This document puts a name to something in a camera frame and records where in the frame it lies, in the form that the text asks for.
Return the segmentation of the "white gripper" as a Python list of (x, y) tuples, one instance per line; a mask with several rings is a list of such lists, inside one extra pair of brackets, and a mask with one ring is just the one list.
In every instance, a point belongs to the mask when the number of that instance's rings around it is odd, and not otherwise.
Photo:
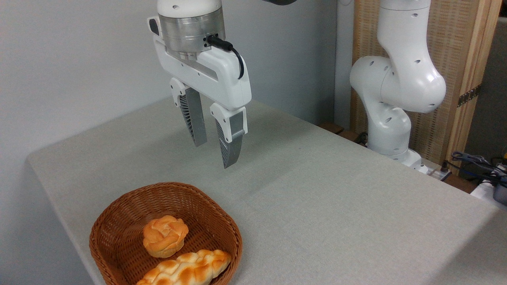
[(198, 53), (196, 60), (181, 59), (178, 53), (166, 47), (158, 17), (150, 17), (147, 22), (154, 33), (161, 66), (172, 77), (170, 87), (174, 103), (182, 112), (195, 146), (208, 141), (201, 93), (215, 102), (210, 112), (217, 126), (223, 168), (230, 167), (237, 162), (243, 135), (248, 133), (244, 107), (252, 99), (248, 69), (244, 68), (243, 77), (239, 79), (237, 56), (217, 47)]

